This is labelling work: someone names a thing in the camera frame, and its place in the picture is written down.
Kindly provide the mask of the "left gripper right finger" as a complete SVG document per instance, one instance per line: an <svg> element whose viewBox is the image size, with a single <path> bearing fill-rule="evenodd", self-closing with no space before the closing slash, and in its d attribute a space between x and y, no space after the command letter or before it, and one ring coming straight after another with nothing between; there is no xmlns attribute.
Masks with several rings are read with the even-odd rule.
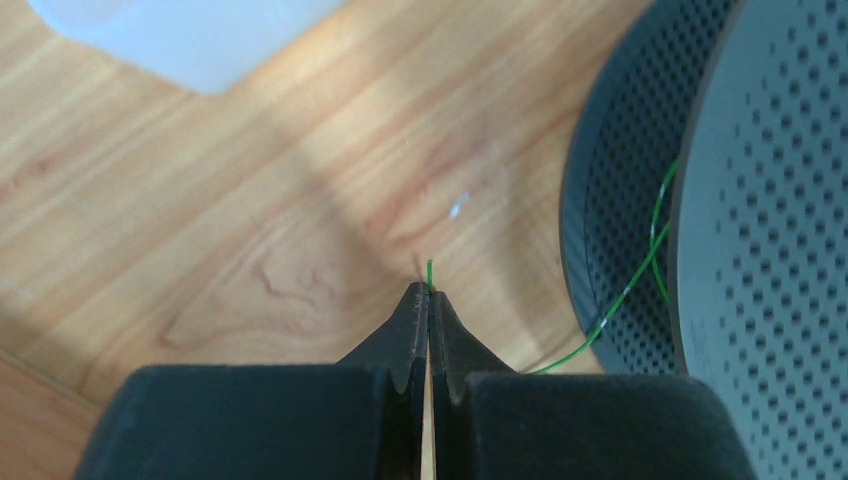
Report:
<svg viewBox="0 0 848 480"><path fill-rule="evenodd" d="M520 374L429 300L439 479L752 479L717 395L688 376Z"/></svg>

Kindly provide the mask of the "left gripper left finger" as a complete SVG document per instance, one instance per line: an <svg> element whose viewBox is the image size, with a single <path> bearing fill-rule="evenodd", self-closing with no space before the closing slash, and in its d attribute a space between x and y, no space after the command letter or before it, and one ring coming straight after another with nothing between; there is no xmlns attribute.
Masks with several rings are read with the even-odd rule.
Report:
<svg viewBox="0 0 848 480"><path fill-rule="evenodd" d="M101 416L78 479L416 479L429 291L331 364L152 365Z"/></svg>

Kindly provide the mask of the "dark grey spool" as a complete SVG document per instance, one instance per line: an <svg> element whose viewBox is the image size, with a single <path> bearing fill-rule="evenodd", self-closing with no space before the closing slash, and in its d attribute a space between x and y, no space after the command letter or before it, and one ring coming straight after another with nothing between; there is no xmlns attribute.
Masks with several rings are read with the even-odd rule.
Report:
<svg viewBox="0 0 848 480"><path fill-rule="evenodd" d="M655 1L572 137L561 248L610 374L688 374L762 479L847 475L847 5Z"/></svg>

